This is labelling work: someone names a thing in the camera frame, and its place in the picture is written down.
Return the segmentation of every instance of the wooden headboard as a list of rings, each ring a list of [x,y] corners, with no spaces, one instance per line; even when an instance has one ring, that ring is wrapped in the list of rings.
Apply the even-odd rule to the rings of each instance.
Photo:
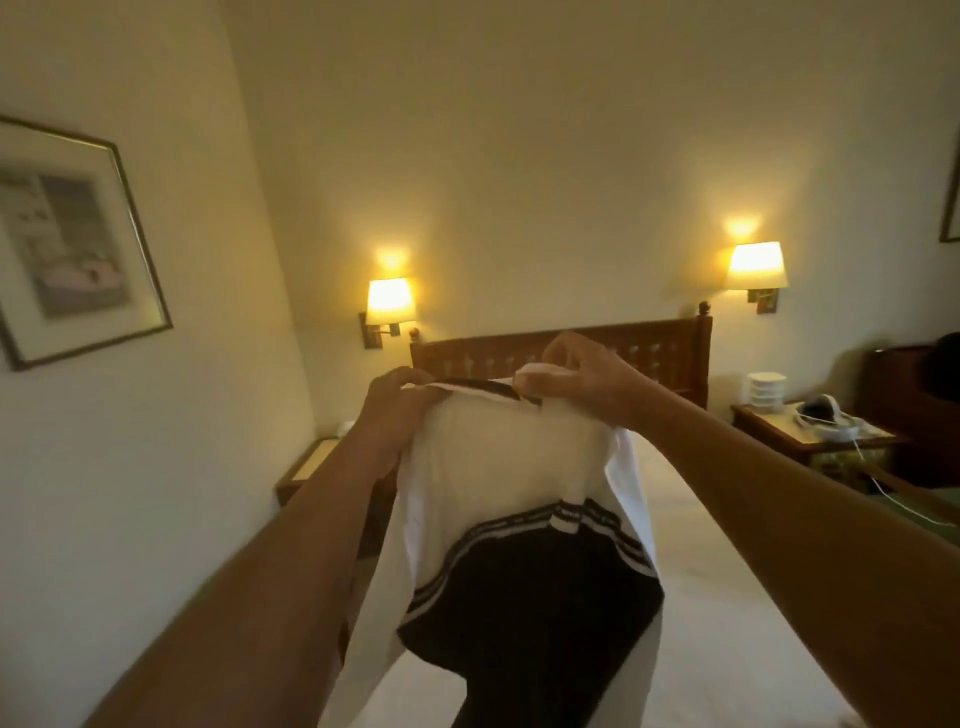
[[[635,369],[706,407],[710,332],[713,329],[709,312],[710,305],[704,301],[700,303],[699,315],[689,319],[573,330],[613,349]],[[529,361],[539,361],[546,345],[558,333],[506,333],[429,344],[415,336],[410,344],[410,356],[415,367],[437,378],[498,379],[512,376]]]

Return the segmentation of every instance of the picture frame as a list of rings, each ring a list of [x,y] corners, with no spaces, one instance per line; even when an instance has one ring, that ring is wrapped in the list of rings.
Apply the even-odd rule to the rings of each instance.
[[[116,144],[0,115],[0,345],[10,367],[170,328]]]
[[[947,188],[947,206],[940,224],[940,242],[960,243],[960,137]]]

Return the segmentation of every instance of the lamp light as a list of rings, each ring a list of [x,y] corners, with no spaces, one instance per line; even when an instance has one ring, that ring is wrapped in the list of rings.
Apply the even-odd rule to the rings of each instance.
[[[775,313],[780,289],[790,283],[783,267],[780,243],[748,243],[733,249],[726,288],[747,291],[747,301],[757,313]]]
[[[360,329],[365,349],[383,349],[380,328],[390,327],[391,336],[400,335],[400,324],[417,318],[417,307],[407,279],[370,281],[367,310],[360,312]]]

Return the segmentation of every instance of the bed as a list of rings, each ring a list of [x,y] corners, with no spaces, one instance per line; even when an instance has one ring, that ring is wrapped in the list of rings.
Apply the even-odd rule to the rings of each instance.
[[[575,329],[638,370],[706,407],[712,320],[697,316]],[[511,376],[536,361],[557,331],[424,342],[415,367],[437,378]],[[850,708],[790,629],[743,559],[677,471],[636,436],[666,591],[660,656],[645,728],[830,728]],[[388,673],[361,725],[445,728],[463,681],[406,653]]]

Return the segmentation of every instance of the white wall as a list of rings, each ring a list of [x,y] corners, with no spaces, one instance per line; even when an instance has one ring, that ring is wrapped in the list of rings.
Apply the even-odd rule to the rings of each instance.
[[[0,725],[74,728],[313,434],[211,2],[4,0],[0,113],[120,147],[176,328],[0,369]]]
[[[433,338],[714,296],[715,408],[732,375],[800,390],[960,327],[960,246],[936,242],[955,0],[225,5],[321,428],[408,361],[356,331],[385,246],[410,251]],[[719,292],[740,215],[782,242],[776,316]]]

